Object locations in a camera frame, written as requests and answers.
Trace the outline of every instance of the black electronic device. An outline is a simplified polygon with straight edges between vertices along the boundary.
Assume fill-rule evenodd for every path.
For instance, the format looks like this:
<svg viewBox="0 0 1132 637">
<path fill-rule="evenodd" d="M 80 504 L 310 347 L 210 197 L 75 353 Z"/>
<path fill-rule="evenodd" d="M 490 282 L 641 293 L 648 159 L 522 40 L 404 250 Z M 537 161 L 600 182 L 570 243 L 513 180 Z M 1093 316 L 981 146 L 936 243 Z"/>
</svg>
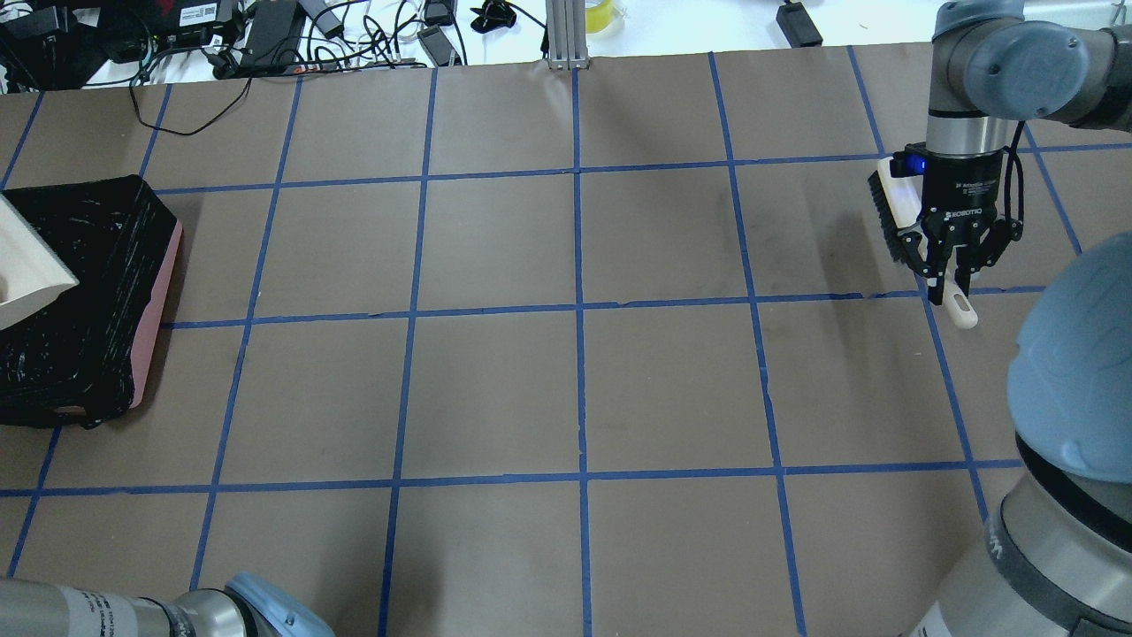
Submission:
<svg viewBox="0 0 1132 637">
<path fill-rule="evenodd" d="M 98 40 L 111 60 L 140 60 L 146 37 L 157 51 L 195 49 L 214 36 L 233 44 L 243 34 L 235 0 L 118 0 L 98 11 Z"/>
<path fill-rule="evenodd" d="M 326 37 L 340 37 L 345 33 L 342 20 L 334 15 L 334 11 L 327 9 L 325 0 L 299 0 L 299 3 Z"/>
<path fill-rule="evenodd" d="M 452 42 L 440 31 L 440 27 L 428 26 L 420 29 L 417 33 L 417 40 L 420 41 L 428 59 L 432 60 L 432 66 L 458 67 L 464 63 L 464 60 L 460 58 L 460 52 L 452 46 Z"/>
<path fill-rule="evenodd" d="M 421 19 L 430 26 L 449 26 L 456 21 L 456 0 L 424 0 Z"/>
<path fill-rule="evenodd" d="M 801 2 L 787 0 L 786 5 L 779 7 L 775 21 L 786 35 L 791 49 L 803 46 L 821 46 L 822 34 L 814 26 L 814 20 L 809 18 L 809 12 Z"/>
<path fill-rule="evenodd" d="M 307 21 L 298 0 L 259 0 L 240 58 L 240 75 L 280 75 L 294 63 Z"/>
<path fill-rule="evenodd" d="M 0 24 L 0 64 L 7 69 L 9 89 L 78 88 L 105 61 L 94 28 L 78 23 L 62 7 L 37 9 Z"/>
</svg>

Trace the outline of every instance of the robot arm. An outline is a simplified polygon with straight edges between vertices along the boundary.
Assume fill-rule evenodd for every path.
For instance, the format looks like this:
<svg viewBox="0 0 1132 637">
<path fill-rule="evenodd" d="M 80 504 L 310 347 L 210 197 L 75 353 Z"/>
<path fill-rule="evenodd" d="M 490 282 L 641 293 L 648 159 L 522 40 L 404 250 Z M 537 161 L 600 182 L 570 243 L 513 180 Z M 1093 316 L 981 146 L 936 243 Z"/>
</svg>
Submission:
<svg viewBox="0 0 1132 637">
<path fill-rule="evenodd" d="M 892 205 L 892 179 L 924 174 L 915 217 L 877 201 L 893 256 L 928 279 L 936 304 L 944 302 L 949 285 L 966 296 L 972 275 L 997 262 L 1022 236 L 1023 219 L 1011 216 L 1009 203 L 1004 214 L 996 207 L 1014 121 L 1043 118 L 1078 128 L 1132 129 L 1132 26 L 1071 29 L 1024 21 L 1022 8 L 1023 0 L 953 1 L 940 8 L 927 140 L 897 153 L 885 179 L 873 181 L 874 192 L 883 189 Z M 1012 146 L 1021 131 L 1019 126 Z M 953 278 L 947 273 L 952 255 Z"/>
</svg>

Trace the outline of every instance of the blue tape line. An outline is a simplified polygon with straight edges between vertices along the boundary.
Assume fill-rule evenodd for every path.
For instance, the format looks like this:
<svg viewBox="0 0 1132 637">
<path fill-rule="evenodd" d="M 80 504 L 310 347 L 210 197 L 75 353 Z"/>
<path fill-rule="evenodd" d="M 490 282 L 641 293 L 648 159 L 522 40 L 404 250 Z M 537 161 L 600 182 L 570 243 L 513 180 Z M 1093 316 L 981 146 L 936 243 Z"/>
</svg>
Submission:
<svg viewBox="0 0 1132 637">
<path fill-rule="evenodd" d="M 927 285 L 919 276 L 916 284 L 920 291 L 920 302 L 924 305 L 924 315 L 927 316 L 927 327 L 932 333 L 932 344 L 935 347 L 935 356 L 940 361 L 940 372 L 943 375 L 943 387 L 947 393 L 947 403 L 951 405 L 951 414 L 955 421 L 955 433 L 959 436 L 959 446 L 963 449 L 963 464 L 968 467 L 971 476 L 971 489 L 975 491 L 975 502 L 979 507 L 979 519 L 987 519 L 987 502 L 983 494 L 983 483 L 975 466 L 975 455 L 971 453 L 971 442 L 967 438 L 967 425 L 963 422 L 963 412 L 959 408 L 959 395 L 955 393 L 955 381 L 951 377 L 951 367 L 947 364 L 947 354 L 943 351 L 943 339 L 940 338 L 940 326 L 935 322 L 935 312 L 932 310 L 932 302 L 927 298 Z"/>
<path fill-rule="evenodd" d="M 590 456 L 585 432 L 585 294 L 582 267 L 582 101 L 578 70 L 571 70 L 574 132 L 574 302 L 577 348 L 578 536 L 582 557 L 582 635 L 593 636 L 593 587 L 590 570 Z"/>
<path fill-rule="evenodd" d="M 430 175 L 431 181 L 455 181 L 458 179 L 503 179 L 507 177 L 547 177 L 551 174 L 569 174 L 568 167 L 548 167 L 539 170 L 505 170 L 500 172 L 454 172 L 452 174 Z"/>
<path fill-rule="evenodd" d="M 1046 291 L 1045 285 L 1017 285 L 1013 287 L 971 287 L 967 295 L 1031 294 Z"/>
<path fill-rule="evenodd" d="M 197 554 L 192 563 L 192 576 L 189 579 L 189 589 L 195 591 L 200 582 L 200 568 L 204 566 L 205 551 L 208 548 L 208 532 L 212 528 L 213 511 L 216 507 L 216 487 L 220 484 L 221 472 L 224 468 L 224 455 L 228 451 L 228 437 L 232 429 L 232 416 L 235 412 L 235 398 L 240 391 L 240 379 L 243 376 L 243 362 L 248 352 L 248 344 L 251 341 L 251 320 L 256 315 L 256 302 L 259 299 L 259 284 L 263 281 L 264 262 L 267 260 L 267 246 L 271 243 L 272 226 L 275 222 L 275 208 L 280 198 L 280 183 L 283 181 L 283 171 L 286 167 L 288 153 L 291 149 L 291 136 L 294 132 L 294 120 L 299 112 L 299 100 L 302 95 L 302 78 L 294 83 L 294 92 L 291 97 L 291 112 L 288 115 L 286 132 L 283 136 L 283 149 L 280 152 L 278 166 L 275 170 L 275 186 L 272 189 L 272 201 L 267 208 L 267 219 L 264 223 L 264 235 L 259 242 L 259 255 L 256 258 L 256 273 L 251 278 L 251 293 L 248 298 L 248 312 L 245 317 L 243 336 L 240 339 L 240 351 L 235 358 L 235 367 L 232 370 L 232 386 L 228 395 L 228 405 L 224 408 L 224 424 L 221 428 L 220 444 L 216 448 L 216 460 L 213 465 L 212 490 L 208 493 L 208 502 L 205 505 L 204 522 L 200 525 L 200 539 L 197 542 Z"/>
<path fill-rule="evenodd" d="M 149 157 L 153 156 L 153 147 L 157 145 L 157 130 L 161 128 L 161 122 L 165 119 L 165 109 L 169 107 L 169 98 L 173 94 L 173 85 L 165 85 L 165 95 L 161 98 L 161 109 L 157 111 L 157 119 L 153 122 L 153 130 L 149 132 L 149 143 L 145 147 L 145 156 L 142 157 L 142 167 L 138 169 L 138 175 L 145 177 L 146 170 L 149 169 Z"/>
<path fill-rule="evenodd" d="M 804 465 L 784 467 L 786 475 L 822 476 L 841 474 L 910 474 L 918 472 L 967 471 L 962 460 L 943 463 L 885 463 L 876 465 Z"/>
<path fill-rule="evenodd" d="M 571 311 L 574 309 L 572 303 L 558 303 L 558 304 L 514 304 L 505 307 L 465 307 L 457 309 L 420 309 L 417 311 L 417 316 L 421 317 L 436 317 L 436 316 L 486 316 L 491 313 L 532 313 L 538 311 Z"/>
<path fill-rule="evenodd" d="M 918 295 L 918 290 L 897 290 L 894 292 L 877 292 L 869 294 L 868 298 L 912 298 Z"/>
<path fill-rule="evenodd" d="M 217 485 L 217 493 L 280 493 L 294 491 L 350 491 L 388 489 L 392 480 L 340 480 L 328 482 L 272 482 Z"/>
<path fill-rule="evenodd" d="M 157 195 L 198 195 L 204 192 L 235 192 L 241 190 L 271 190 L 275 183 L 237 183 L 234 186 L 191 186 L 187 188 L 157 188 Z"/>
<path fill-rule="evenodd" d="M 854 48 L 846 46 L 849 53 L 849 63 L 852 64 L 852 76 L 857 78 L 857 89 L 860 91 L 860 101 L 865 105 L 865 114 L 868 117 L 868 127 L 873 130 L 873 140 L 876 141 L 876 152 L 884 154 L 884 141 L 881 140 L 881 129 L 876 126 L 876 115 L 873 113 L 873 103 L 868 98 L 868 89 L 865 88 L 865 77 L 860 74 L 860 64 L 857 63 L 857 52 Z"/>
<path fill-rule="evenodd" d="M 61 434 L 62 428 L 55 428 L 55 431 L 51 432 L 51 442 L 48 444 L 48 450 L 43 454 L 40 475 L 35 479 L 35 489 L 38 491 L 42 491 L 43 485 L 48 482 L 48 471 L 51 470 L 51 460 L 55 457 L 55 448 L 59 446 L 59 437 Z M 38 503 L 40 496 L 37 494 L 33 496 L 32 500 L 27 503 L 24 525 L 19 528 L 19 537 L 16 539 L 16 548 L 11 552 L 11 561 L 8 562 L 8 577 L 16 577 L 16 569 L 19 568 L 19 558 L 24 554 L 24 543 L 27 542 L 27 534 L 32 531 L 32 519 L 35 517 L 35 508 Z"/>
<path fill-rule="evenodd" d="M 701 307 L 705 304 L 744 304 L 751 302 L 747 296 L 711 296 L 711 298 L 676 298 L 669 300 L 616 300 L 593 301 L 583 303 L 585 309 L 629 309 L 634 307 Z"/>
<path fill-rule="evenodd" d="M 886 155 L 881 153 L 863 153 L 863 154 L 849 154 L 849 155 L 814 155 L 804 157 L 764 157 L 764 158 L 748 158 L 748 160 L 735 160 L 735 165 L 764 165 L 764 164 L 778 164 L 778 163 L 823 163 L 823 162 L 840 162 L 840 161 L 861 161 L 861 160 L 878 160 Z"/>
<path fill-rule="evenodd" d="M 409 326 L 405 330 L 405 359 L 401 372 L 401 403 L 397 408 L 397 442 L 393 454 L 393 487 L 389 491 L 389 518 L 385 530 L 385 560 L 381 567 L 381 596 L 378 601 L 377 634 L 389 629 L 389 596 L 393 589 L 393 559 L 397 540 L 397 510 L 401 505 L 401 472 L 405 458 L 405 424 L 409 420 L 409 385 L 412 380 L 413 344 L 417 337 L 417 303 L 420 300 L 421 259 L 424 250 L 424 213 L 428 207 L 429 163 L 432 154 L 432 128 L 436 119 L 437 69 L 429 81 L 428 118 L 424 123 L 424 157 L 421 160 L 421 191 L 417 207 L 417 243 L 413 253 L 413 284 L 409 300 Z"/>
<path fill-rule="evenodd" d="M 779 475 L 774 467 L 723 467 L 718 470 L 641 470 L 628 472 L 593 472 L 590 480 L 688 480 L 719 477 L 771 477 Z"/>
<path fill-rule="evenodd" d="M 671 163 L 634 163 L 627 165 L 578 165 L 580 172 L 648 172 L 652 170 L 687 170 L 694 167 L 724 167 L 726 161 L 686 161 Z"/>
<path fill-rule="evenodd" d="M 408 311 L 385 311 L 381 313 L 310 313 L 306 316 L 256 316 L 252 326 L 274 326 L 280 324 L 320 324 L 326 321 L 370 321 L 374 318 L 408 318 Z"/>
<path fill-rule="evenodd" d="M 1031 147 L 1019 148 L 1020 153 L 1032 153 L 1035 152 L 1032 147 L 1032 139 L 1030 141 Z M 1080 145 L 1067 145 L 1067 146 L 1043 146 L 1040 152 L 1043 153 L 1077 153 L 1081 150 L 1126 150 L 1132 149 L 1132 144 L 1080 144 Z"/>
<path fill-rule="evenodd" d="M 719 68 L 715 64 L 715 53 L 707 53 L 707 64 L 711 68 L 712 84 L 715 88 L 715 102 L 719 107 L 720 126 L 723 130 L 723 147 L 727 150 L 728 173 L 731 181 L 731 203 L 735 207 L 735 225 L 738 232 L 739 253 L 743 259 L 743 275 L 747 283 L 747 299 L 751 304 L 751 325 L 754 332 L 755 354 L 758 359 L 758 377 L 763 393 L 763 410 L 766 414 L 766 434 L 770 440 L 771 457 L 775 470 L 775 485 L 779 500 L 779 518 L 782 524 L 783 552 L 786 553 L 787 571 L 790 576 L 790 596 L 794 600 L 794 617 L 799 635 L 806 635 L 806 613 L 801 603 L 801 585 L 798 578 L 798 561 L 794 546 L 794 532 L 790 525 L 790 503 L 787 500 L 786 477 L 782 473 L 782 454 L 779 449 L 778 429 L 774 422 L 774 405 L 771 402 L 770 379 L 766 372 L 766 351 L 763 344 L 763 329 L 758 316 L 758 298 L 755 289 L 754 273 L 751 269 L 751 253 L 747 246 L 747 229 L 743 218 L 743 201 L 739 197 L 739 178 L 736 173 L 735 150 L 731 143 L 731 128 L 727 120 L 727 103 L 723 100 L 723 86 L 719 79 Z"/>
<path fill-rule="evenodd" d="M 1019 285 L 1014 287 L 972 287 L 971 295 L 993 294 L 1019 294 L 1036 293 L 1044 291 L 1041 285 Z M 807 294 L 770 294 L 756 295 L 755 301 L 760 304 L 770 302 L 813 302 L 822 300 L 860 300 L 865 298 L 915 298 L 919 296 L 917 290 L 894 290 L 891 292 L 875 292 L 864 294 L 861 292 L 820 292 Z M 632 309 L 641 307 L 701 307 L 706 304 L 744 304 L 751 302 L 747 296 L 707 296 L 707 298 L 677 298 L 657 300 L 628 300 L 624 302 L 615 300 L 595 300 L 584 302 L 583 309 Z M 576 303 L 555 304 L 507 304 L 496 307 L 457 307 L 452 309 L 418 309 L 417 317 L 441 317 L 441 316 L 486 316 L 495 313 L 532 313 L 542 311 L 572 311 L 577 308 Z M 274 324 L 317 324 L 320 321 L 374 321 L 385 320 L 385 318 L 408 318 L 409 311 L 381 311 L 376 313 L 350 312 L 350 313 L 300 313 L 281 316 L 256 316 L 251 318 L 252 326 L 266 326 Z M 163 330 L 206 330 L 214 328 L 238 328 L 246 326 L 249 321 L 246 318 L 226 318 L 221 321 L 174 321 L 162 324 Z"/>
<path fill-rule="evenodd" d="M 421 178 L 409 177 L 359 177 L 355 179 L 311 179 L 307 181 L 284 181 L 280 188 L 324 188 L 326 186 L 369 186 L 372 183 L 415 183 Z"/>
<path fill-rule="evenodd" d="M 206 330 L 211 328 L 239 328 L 247 324 L 242 318 L 230 318 L 226 321 L 174 321 L 162 324 L 162 330 Z"/>
<path fill-rule="evenodd" d="M 860 300 L 865 298 L 860 292 L 848 293 L 815 293 L 815 294 L 771 294 L 756 296 L 758 302 L 808 302 L 815 300 Z"/>
<path fill-rule="evenodd" d="M 1013 460 L 976 460 L 975 466 L 979 470 L 1019 470 L 1022 467 L 1022 462 L 1019 459 Z"/>
<path fill-rule="evenodd" d="M 919 472 L 959 472 L 977 470 L 1014 470 L 1022 466 L 1017 458 L 963 460 L 942 463 L 889 463 L 873 465 L 799 465 L 784 467 L 719 467 L 694 470 L 626 470 L 588 472 L 586 480 L 602 482 L 651 480 L 711 480 L 720 477 L 772 477 L 778 475 L 842 475 L 842 474 L 906 474 Z M 401 477 L 394 480 L 344 480 L 325 482 L 228 483 L 228 484 L 171 484 L 125 487 L 66 487 L 51 489 L 0 490 L 0 498 L 75 498 L 100 496 L 162 496 L 205 493 L 275 493 L 306 491 L 348 491 L 360 489 L 430 489 L 466 485 L 505 485 L 569 483 L 582 480 L 577 473 L 503 474 L 479 476 Z"/>
<path fill-rule="evenodd" d="M 798 157 L 763 157 L 735 160 L 735 165 L 760 165 L 777 163 L 821 163 L 841 162 L 857 160 L 876 160 L 880 154 L 848 154 L 848 155 L 813 155 Z M 726 161 L 698 161 L 698 162 L 676 162 L 676 163 L 651 163 L 651 164 L 628 164 L 628 165 L 589 165 L 576 169 L 551 167 L 539 170 L 511 170 L 501 172 L 457 172 L 449 174 L 430 174 L 429 181 L 455 181 L 463 179 L 501 179 L 507 177 L 542 177 L 551 174 L 566 174 L 569 172 L 648 172 L 654 170 L 687 170 L 697 167 L 724 167 Z M 419 175 L 408 177 L 360 177 L 355 179 L 315 179 L 305 181 L 284 181 L 280 188 L 320 188 L 324 186 L 365 186 L 370 183 L 408 183 L 420 181 Z M 183 188 L 160 188 L 155 191 L 158 195 L 192 195 L 203 192 L 230 192 L 238 190 L 268 190 L 275 188 L 275 183 L 230 183 L 224 186 L 191 186 Z"/>
<path fill-rule="evenodd" d="M 3 178 L 0 179 L 0 190 L 8 187 L 8 179 L 11 178 L 11 171 L 16 169 L 16 161 L 19 158 L 19 153 L 24 152 L 24 144 L 27 143 L 27 136 L 32 132 L 32 124 L 35 123 L 35 115 L 40 114 L 40 104 L 43 103 L 43 93 L 40 93 L 35 97 L 35 104 L 32 106 L 31 114 L 27 115 L 27 123 L 24 124 L 24 132 L 19 135 L 19 141 L 16 143 L 16 149 L 11 153 L 11 160 L 8 162 L 8 167 L 3 171 Z"/>
<path fill-rule="evenodd" d="M 1049 196 L 1054 200 L 1054 207 L 1057 208 L 1057 215 L 1062 218 L 1062 225 L 1065 226 L 1065 233 L 1069 234 L 1069 242 L 1073 244 L 1073 251 L 1078 255 L 1081 253 L 1081 241 L 1077 238 L 1077 231 L 1073 230 L 1073 224 L 1069 219 L 1069 214 L 1065 213 L 1065 206 L 1062 205 L 1061 196 L 1057 193 L 1057 188 L 1054 186 L 1053 177 L 1049 175 L 1049 169 L 1046 167 L 1046 162 L 1041 158 L 1041 148 L 1038 146 L 1037 139 L 1034 138 L 1034 132 L 1030 127 L 1026 127 L 1026 138 L 1029 139 L 1030 146 L 1034 148 L 1034 161 L 1038 163 L 1038 170 L 1041 171 L 1041 178 L 1046 180 L 1046 187 L 1049 189 Z"/>
</svg>

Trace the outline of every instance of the yellow tape roll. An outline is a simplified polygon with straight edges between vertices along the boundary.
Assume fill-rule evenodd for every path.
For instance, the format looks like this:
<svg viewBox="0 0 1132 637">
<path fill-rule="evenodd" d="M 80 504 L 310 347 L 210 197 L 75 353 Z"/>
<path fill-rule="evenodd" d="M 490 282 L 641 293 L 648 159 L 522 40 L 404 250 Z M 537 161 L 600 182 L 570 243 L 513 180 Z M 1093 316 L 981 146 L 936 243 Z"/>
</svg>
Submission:
<svg viewBox="0 0 1132 637">
<path fill-rule="evenodd" d="M 585 0 L 585 32 L 598 33 L 616 17 L 614 0 Z"/>
</svg>

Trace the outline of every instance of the pink tray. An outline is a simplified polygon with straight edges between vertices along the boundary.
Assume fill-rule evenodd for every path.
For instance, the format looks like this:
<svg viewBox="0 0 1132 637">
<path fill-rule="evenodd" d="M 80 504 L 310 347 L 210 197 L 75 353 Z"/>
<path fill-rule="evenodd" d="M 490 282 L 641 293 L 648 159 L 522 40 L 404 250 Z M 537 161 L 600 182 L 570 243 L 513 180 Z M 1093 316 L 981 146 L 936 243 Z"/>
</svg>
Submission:
<svg viewBox="0 0 1132 637">
<path fill-rule="evenodd" d="M 153 283 L 149 293 L 149 303 L 142 312 L 142 320 L 138 322 L 138 332 L 134 335 L 134 348 L 130 352 L 130 367 L 134 370 L 134 402 L 130 408 L 142 404 L 145 396 L 145 384 L 149 378 L 149 363 L 153 361 L 153 348 L 157 343 L 157 330 L 161 329 L 161 313 L 165 307 L 165 296 L 169 295 L 169 281 L 173 276 L 173 261 L 177 260 L 177 248 L 181 244 L 183 226 L 178 221 L 173 227 L 173 235 L 169 238 L 169 248 L 165 250 L 165 259 L 161 262 L 157 272 L 157 279 Z"/>
</svg>

